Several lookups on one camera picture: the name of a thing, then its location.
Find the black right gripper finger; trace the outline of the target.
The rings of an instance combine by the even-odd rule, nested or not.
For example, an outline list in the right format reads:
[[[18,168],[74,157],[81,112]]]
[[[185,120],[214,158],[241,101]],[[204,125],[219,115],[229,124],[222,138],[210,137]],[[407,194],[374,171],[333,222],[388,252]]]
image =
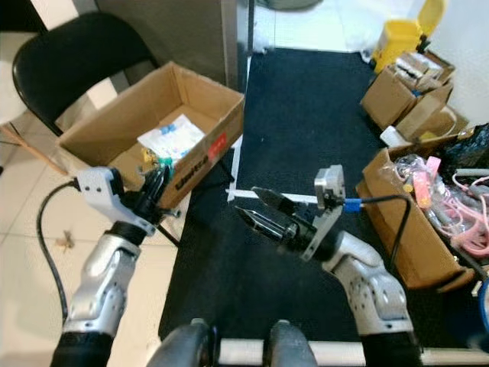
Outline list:
[[[256,233],[265,235],[272,240],[283,240],[287,234],[287,227],[276,223],[275,220],[263,216],[263,214],[253,209],[245,209],[244,207],[236,206],[235,211],[244,220],[245,224]]]
[[[255,193],[264,205],[280,211],[285,216],[293,216],[296,213],[297,204],[290,198],[287,198],[287,196],[284,196],[283,193],[263,187],[252,187],[251,191]]]

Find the yellow rubbish bin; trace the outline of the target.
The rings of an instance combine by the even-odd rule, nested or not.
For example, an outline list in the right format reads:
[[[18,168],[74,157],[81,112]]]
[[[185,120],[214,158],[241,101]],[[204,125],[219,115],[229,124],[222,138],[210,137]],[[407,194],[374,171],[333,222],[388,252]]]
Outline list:
[[[413,20],[384,22],[376,49],[371,53],[374,73],[395,63],[404,52],[425,52],[431,35],[442,21],[449,0],[425,0]]]

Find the white tape strip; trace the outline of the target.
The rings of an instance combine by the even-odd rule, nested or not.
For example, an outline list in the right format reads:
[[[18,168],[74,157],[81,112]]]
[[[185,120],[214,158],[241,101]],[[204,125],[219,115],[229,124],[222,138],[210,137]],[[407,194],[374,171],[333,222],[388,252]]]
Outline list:
[[[258,199],[258,195],[254,191],[227,189],[226,192],[229,195],[228,200],[235,198]],[[315,196],[300,195],[300,193],[283,193],[283,196],[286,196],[287,199],[292,200],[294,203],[307,203],[307,205],[316,205],[317,203]]]

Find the white plastic packet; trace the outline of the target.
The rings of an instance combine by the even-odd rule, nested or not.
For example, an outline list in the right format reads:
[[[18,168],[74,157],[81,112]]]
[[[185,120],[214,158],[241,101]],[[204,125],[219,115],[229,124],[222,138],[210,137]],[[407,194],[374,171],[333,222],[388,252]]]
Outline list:
[[[175,164],[203,140],[206,133],[191,122],[186,115],[179,115],[170,125],[157,127],[138,137],[138,142],[164,161]]]

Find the open brown cardboard box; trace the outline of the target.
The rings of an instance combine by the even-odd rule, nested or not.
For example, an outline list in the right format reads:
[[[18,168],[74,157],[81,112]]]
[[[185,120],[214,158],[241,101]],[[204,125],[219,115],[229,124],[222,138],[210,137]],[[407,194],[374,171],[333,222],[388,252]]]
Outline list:
[[[104,107],[70,126],[57,140],[58,158],[71,176],[89,167],[115,167],[133,190],[138,137],[184,115],[205,137],[175,162],[158,205],[175,209],[229,151],[244,130],[245,95],[178,63],[164,64]]]

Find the dark navy carpet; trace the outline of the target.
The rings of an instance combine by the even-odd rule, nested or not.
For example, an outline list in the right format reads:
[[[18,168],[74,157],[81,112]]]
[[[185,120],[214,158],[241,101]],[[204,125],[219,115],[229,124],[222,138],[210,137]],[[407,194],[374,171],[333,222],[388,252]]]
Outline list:
[[[347,193],[381,141],[360,101],[374,78],[357,54],[276,49],[254,55],[245,92],[235,186],[313,195],[319,169],[345,168]],[[202,318],[223,339],[263,339],[289,320],[311,340],[356,342],[345,290],[320,265],[245,225],[237,208],[272,216],[255,198],[229,198],[214,169],[193,190],[158,335]]]

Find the grey robot right leg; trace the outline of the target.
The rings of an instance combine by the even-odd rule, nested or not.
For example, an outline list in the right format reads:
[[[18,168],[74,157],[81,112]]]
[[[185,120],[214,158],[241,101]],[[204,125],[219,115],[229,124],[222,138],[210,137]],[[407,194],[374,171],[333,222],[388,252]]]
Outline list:
[[[262,367],[318,367],[303,332],[286,320],[278,320],[263,340]]]

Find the grey robot leg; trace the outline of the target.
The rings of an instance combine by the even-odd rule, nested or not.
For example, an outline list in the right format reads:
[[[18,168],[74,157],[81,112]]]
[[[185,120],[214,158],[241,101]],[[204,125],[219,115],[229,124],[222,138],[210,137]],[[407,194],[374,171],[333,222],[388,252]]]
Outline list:
[[[303,332],[286,320],[278,320],[263,340],[262,367],[318,367]]]
[[[218,358],[217,329],[195,318],[168,333],[146,367],[217,367]]]

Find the wooden stick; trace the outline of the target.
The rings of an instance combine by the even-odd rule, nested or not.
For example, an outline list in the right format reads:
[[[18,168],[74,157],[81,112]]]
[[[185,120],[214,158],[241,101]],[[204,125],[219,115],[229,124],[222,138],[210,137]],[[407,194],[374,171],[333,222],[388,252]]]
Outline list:
[[[48,165],[48,167],[51,167],[53,171],[56,171],[58,172],[58,174],[63,176],[69,175],[69,171],[67,171],[63,167],[60,167],[60,165],[57,164],[56,161],[53,161],[52,158],[50,158],[46,154],[43,154],[42,151],[34,147],[34,145],[29,144],[28,140],[25,140],[24,137],[21,136],[21,133],[18,133],[13,129],[13,126],[0,125],[0,132],[9,136],[15,141],[15,144],[20,146],[22,149],[27,150],[28,153],[31,153],[32,156],[38,158],[39,161],[45,162],[45,164]]]

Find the grey robot left leg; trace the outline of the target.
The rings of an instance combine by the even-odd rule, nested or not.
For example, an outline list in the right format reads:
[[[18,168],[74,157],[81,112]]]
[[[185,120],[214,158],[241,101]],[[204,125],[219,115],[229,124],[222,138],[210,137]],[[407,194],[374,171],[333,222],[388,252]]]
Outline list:
[[[217,367],[218,358],[217,329],[195,318],[168,333],[146,367]]]

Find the black folding chair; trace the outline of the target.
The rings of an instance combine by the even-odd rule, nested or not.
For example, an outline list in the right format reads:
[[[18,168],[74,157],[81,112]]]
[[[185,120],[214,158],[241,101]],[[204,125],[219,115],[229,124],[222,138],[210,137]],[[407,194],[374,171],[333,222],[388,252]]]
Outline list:
[[[11,81],[28,111],[60,137],[57,120],[72,104],[140,63],[160,67],[136,29],[107,11],[88,11],[22,44],[11,62]]]

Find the small stacked cardboard boxes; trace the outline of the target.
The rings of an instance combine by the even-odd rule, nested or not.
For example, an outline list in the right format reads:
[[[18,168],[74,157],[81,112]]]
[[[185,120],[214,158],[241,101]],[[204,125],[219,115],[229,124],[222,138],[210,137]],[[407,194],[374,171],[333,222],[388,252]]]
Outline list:
[[[392,127],[408,142],[458,134],[467,119],[448,105],[454,73],[436,53],[404,53],[374,78],[362,107],[380,130]]]

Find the black plastic bag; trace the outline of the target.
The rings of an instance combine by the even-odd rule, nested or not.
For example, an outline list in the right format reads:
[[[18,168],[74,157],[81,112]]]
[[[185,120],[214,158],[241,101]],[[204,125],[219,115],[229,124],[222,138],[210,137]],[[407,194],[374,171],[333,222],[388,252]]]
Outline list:
[[[444,145],[437,157],[442,160],[440,174],[451,175],[458,169],[489,169],[489,123],[476,126],[467,138]]]

